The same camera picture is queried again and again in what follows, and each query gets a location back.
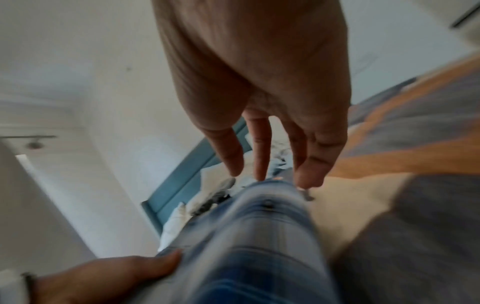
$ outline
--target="clothing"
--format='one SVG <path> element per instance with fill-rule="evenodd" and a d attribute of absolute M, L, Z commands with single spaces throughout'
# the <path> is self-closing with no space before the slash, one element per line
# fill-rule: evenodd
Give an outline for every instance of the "clothing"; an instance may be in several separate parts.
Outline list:
<path fill-rule="evenodd" d="M 160 255 L 176 272 L 134 303 L 339 303 L 303 196 L 289 183 L 250 186 L 192 218 Z"/>

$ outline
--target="hand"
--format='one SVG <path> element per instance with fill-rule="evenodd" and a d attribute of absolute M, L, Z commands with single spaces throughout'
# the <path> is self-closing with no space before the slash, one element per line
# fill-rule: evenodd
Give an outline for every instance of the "hand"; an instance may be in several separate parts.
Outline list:
<path fill-rule="evenodd" d="M 182 255 L 98 259 L 65 272 L 39 278 L 33 304 L 97 304 L 118 300 L 140 283 L 172 273 Z"/>
<path fill-rule="evenodd" d="M 347 140 L 350 74 L 338 0 L 152 0 L 179 100 L 232 176 L 253 137 L 265 179 L 278 116 L 290 138 L 295 183 L 321 186 Z"/>

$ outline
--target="plaid shirt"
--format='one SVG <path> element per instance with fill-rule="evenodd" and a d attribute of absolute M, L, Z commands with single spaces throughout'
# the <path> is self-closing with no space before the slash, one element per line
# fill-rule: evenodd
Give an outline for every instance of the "plaid shirt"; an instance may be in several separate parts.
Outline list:
<path fill-rule="evenodd" d="M 267 181 L 191 219 L 160 255 L 183 249 L 176 272 L 135 303 L 339 303 L 305 201 Z"/>

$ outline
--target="blue headboard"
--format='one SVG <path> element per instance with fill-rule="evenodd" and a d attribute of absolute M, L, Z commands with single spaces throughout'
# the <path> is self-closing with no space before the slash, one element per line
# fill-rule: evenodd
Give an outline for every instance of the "blue headboard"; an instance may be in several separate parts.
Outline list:
<path fill-rule="evenodd" d="M 234 125 L 233 130 L 240 141 L 243 152 L 250 151 L 252 148 L 245 139 L 245 135 L 248 133 L 245 120 L 240 119 Z M 164 224 L 178 204 L 180 202 L 188 203 L 200 191 L 200 170 L 219 163 L 220 160 L 216 157 L 215 151 L 204 138 L 151 197 L 141 204 L 159 235 L 162 234 Z"/>

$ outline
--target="shirt button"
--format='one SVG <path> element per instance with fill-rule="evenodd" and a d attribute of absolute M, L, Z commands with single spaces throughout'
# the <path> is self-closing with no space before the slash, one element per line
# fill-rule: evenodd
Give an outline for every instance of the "shirt button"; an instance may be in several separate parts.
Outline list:
<path fill-rule="evenodd" d="M 263 207 L 266 209 L 273 209 L 274 208 L 274 202 L 272 200 L 267 199 L 263 202 Z"/>

